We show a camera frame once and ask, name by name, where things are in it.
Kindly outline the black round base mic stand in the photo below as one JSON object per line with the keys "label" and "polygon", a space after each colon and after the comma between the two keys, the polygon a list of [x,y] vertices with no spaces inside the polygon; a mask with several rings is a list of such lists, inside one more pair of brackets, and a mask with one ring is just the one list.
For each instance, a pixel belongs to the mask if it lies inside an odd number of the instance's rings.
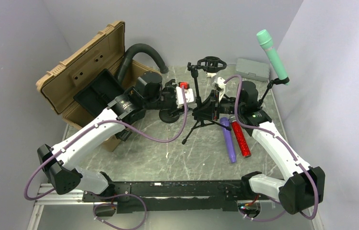
{"label": "black round base mic stand", "polygon": [[[171,79],[165,84],[165,87],[176,87],[176,86],[177,86],[177,83],[176,83],[175,79]],[[159,115],[159,118],[163,122],[171,124],[171,123],[176,122],[179,119],[179,116],[163,116],[163,115]]]}

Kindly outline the purple microphone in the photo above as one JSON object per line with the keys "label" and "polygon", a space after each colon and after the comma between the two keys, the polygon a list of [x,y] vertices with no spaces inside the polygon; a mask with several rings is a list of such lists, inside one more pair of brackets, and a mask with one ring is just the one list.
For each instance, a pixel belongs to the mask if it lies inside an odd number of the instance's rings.
{"label": "purple microphone", "polygon": [[[225,127],[230,127],[230,122],[229,122],[227,117],[222,117],[220,119],[220,123]],[[231,130],[228,130],[228,129],[222,127],[222,133],[223,133],[223,136],[224,136],[226,150],[227,150],[230,162],[231,163],[236,163],[237,159],[236,159],[235,149],[234,149],[234,146],[233,146]]]}

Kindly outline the black tripod stand shock mount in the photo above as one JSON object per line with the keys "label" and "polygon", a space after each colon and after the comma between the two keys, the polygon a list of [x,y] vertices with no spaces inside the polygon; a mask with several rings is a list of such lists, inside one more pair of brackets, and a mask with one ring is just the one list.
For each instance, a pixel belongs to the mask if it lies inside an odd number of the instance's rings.
{"label": "black tripod stand shock mount", "polygon": [[[201,106],[201,104],[203,103],[202,98],[200,96],[200,92],[199,92],[199,85],[198,85],[198,79],[197,79],[199,76],[198,71],[201,69],[206,73],[218,73],[219,71],[224,70],[226,68],[227,68],[227,63],[225,61],[221,60],[219,57],[215,57],[215,56],[207,56],[203,59],[200,59],[197,61],[197,64],[195,64],[195,65],[191,64],[190,62],[187,64],[187,70],[190,71],[191,77],[193,78],[194,84],[195,84],[196,105],[197,105],[195,108],[197,108],[198,106]],[[215,90],[214,87],[211,90],[209,96],[217,96],[217,99],[219,102],[224,98],[230,98],[226,94],[224,94],[223,97],[220,97],[219,92],[217,90]],[[210,125],[218,125],[220,127],[224,127],[228,130],[231,130],[231,127],[223,126],[220,122],[218,122],[218,120],[217,121],[196,120],[195,124],[193,125],[193,127],[191,128],[191,130],[189,131],[187,136],[182,140],[182,144],[183,145],[186,144],[187,139],[190,137],[193,130],[195,130],[197,128],[210,126]]]}

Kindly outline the red glitter microphone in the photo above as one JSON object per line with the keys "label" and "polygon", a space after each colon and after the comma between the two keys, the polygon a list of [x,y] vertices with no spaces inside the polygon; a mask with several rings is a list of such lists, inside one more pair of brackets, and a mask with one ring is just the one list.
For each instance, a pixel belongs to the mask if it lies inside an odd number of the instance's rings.
{"label": "red glitter microphone", "polygon": [[235,137],[236,137],[237,143],[239,145],[242,156],[244,158],[251,157],[251,152],[250,152],[249,146],[247,144],[247,141],[244,137],[243,130],[242,130],[241,126],[239,125],[239,123],[236,121],[235,115],[229,116],[229,122],[232,126],[232,129],[235,134]]}

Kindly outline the black tripod stand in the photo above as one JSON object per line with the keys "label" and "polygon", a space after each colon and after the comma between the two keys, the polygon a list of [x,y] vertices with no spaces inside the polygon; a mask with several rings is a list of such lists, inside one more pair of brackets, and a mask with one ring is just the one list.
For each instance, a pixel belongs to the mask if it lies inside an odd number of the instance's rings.
{"label": "black tripod stand", "polygon": [[259,106],[261,106],[261,105],[263,104],[266,95],[268,94],[268,92],[270,91],[270,89],[272,89],[272,87],[273,87],[274,85],[280,85],[280,84],[286,85],[287,83],[289,83],[289,81],[290,81],[289,77],[286,77],[285,79],[282,79],[282,80],[281,80],[280,78],[276,78],[276,79],[274,79],[274,80],[270,80],[269,83],[268,83],[268,85],[267,85],[267,88],[266,88],[265,93],[263,94],[263,96],[261,97],[261,99],[258,101]]}

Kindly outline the mint green microphone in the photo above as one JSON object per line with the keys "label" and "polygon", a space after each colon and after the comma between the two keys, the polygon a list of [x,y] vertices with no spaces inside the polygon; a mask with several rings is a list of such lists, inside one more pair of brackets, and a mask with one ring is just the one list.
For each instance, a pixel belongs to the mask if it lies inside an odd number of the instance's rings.
{"label": "mint green microphone", "polygon": [[289,76],[285,70],[283,62],[281,61],[277,50],[274,47],[273,39],[269,32],[264,29],[259,31],[256,34],[258,43],[260,47],[265,52],[267,58],[269,59],[276,75],[278,76],[278,84],[288,85],[289,83]]}

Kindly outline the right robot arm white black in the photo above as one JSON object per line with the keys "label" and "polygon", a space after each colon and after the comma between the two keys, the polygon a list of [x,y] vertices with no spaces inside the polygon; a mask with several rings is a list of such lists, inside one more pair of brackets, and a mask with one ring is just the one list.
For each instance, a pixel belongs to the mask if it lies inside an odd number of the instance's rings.
{"label": "right robot arm white black", "polygon": [[233,115],[236,123],[267,151],[283,176],[275,179],[262,172],[244,175],[241,195],[246,199],[265,195],[279,202],[289,214],[300,213],[314,219],[323,201],[325,173],[321,167],[312,167],[306,162],[281,136],[261,107],[256,85],[241,82],[234,98],[219,99],[217,89],[205,101],[197,97],[197,106],[192,112],[196,120],[216,121],[220,114]]}

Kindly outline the white pvc elbow fitting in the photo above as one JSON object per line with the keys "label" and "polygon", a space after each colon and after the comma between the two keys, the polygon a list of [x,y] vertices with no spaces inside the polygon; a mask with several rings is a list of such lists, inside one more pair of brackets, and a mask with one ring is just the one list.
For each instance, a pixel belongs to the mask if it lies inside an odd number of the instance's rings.
{"label": "white pvc elbow fitting", "polygon": [[206,77],[207,78],[214,78],[217,74],[216,73],[207,73]]}

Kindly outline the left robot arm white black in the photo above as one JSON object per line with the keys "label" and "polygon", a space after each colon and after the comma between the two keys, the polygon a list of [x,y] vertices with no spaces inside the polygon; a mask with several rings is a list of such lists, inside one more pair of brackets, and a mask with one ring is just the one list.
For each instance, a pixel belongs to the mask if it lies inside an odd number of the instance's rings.
{"label": "left robot arm white black", "polygon": [[183,112],[182,124],[185,125],[189,105],[195,101],[189,83],[172,80],[163,87],[161,75],[151,71],[140,76],[136,85],[126,90],[116,80],[112,82],[115,97],[93,121],[61,143],[52,147],[44,144],[37,150],[39,168],[59,195],[80,189],[95,193],[101,201],[110,200],[114,194],[110,177],[104,172],[91,172],[78,167],[86,154],[112,136],[124,140],[130,131],[155,142],[169,143],[184,130],[181,127],[170,139],[157,139],[136,129],[133,123],[144,118],[146,111],[159,110],[166,116],[172,116],[174,122],[177,121],[176,112]]}

